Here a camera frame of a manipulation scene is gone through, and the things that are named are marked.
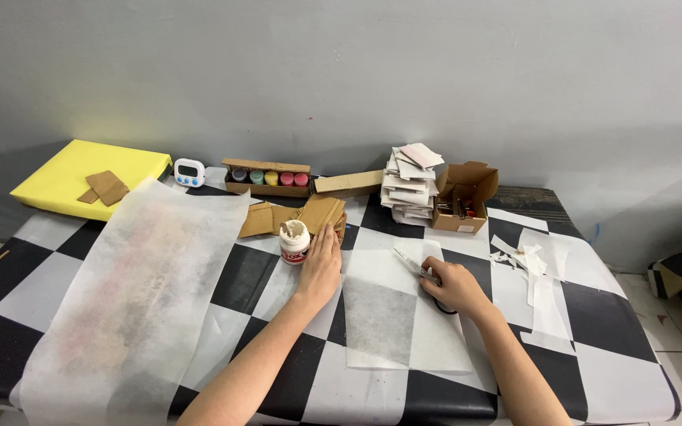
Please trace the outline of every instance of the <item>white glue bottle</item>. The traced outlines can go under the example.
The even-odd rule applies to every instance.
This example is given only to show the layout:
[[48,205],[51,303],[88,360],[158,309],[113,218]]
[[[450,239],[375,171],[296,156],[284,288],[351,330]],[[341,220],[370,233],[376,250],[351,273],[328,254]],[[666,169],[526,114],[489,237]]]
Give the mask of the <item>white glue bottle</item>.
[[307,259],[309,231],[301,220],[287,220],[289,233],[280,228],[280,257],[289,265],[300,265]]

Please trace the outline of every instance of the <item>left hand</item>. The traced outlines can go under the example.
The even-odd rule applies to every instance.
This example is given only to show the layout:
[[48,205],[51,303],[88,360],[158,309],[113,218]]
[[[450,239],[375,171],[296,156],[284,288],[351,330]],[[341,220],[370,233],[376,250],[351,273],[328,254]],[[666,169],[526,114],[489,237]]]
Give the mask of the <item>left hand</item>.
[[330,222],[309,245],[294,294],[304,296],[319,311],[336,293],[341,282],[341,244]]

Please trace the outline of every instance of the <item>blue paint mark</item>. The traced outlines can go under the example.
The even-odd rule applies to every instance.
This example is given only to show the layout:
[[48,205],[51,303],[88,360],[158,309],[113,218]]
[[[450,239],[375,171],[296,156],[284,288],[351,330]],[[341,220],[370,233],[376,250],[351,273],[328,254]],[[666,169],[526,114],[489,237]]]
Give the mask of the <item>blue paint mark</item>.
[[594,225],[593,237],[587,240],[589,246],[593,246],[593,243],[595,243],[596,240],[599,238],[600,231],[601,227],[599,226],[599,222],[596,222],[596,225]]

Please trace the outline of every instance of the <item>yellow paint jar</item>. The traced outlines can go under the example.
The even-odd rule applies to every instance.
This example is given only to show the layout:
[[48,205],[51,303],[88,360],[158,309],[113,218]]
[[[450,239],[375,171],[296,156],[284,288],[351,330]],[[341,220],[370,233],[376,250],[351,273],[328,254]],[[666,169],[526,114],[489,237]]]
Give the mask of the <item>yellow paint jar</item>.
[[278,186],[278,173],[270,170],[267,173],[264,174],[264,181],[266,182],[267,185],[270,185],[271,187],[277,187]]

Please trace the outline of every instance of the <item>stack of paper squares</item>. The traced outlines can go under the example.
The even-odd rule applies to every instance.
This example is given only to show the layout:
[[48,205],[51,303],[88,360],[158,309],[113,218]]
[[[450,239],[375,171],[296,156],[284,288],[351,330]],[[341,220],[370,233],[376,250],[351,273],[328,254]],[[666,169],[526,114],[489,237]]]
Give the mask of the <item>stack of paper squares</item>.
[[428,219],[433,218],[433,197],[438,194],[433,167],[443,162],[441,155],[420,142],[392,148],[384,170],[380,203],[391,208],[393,220],[428,226]]

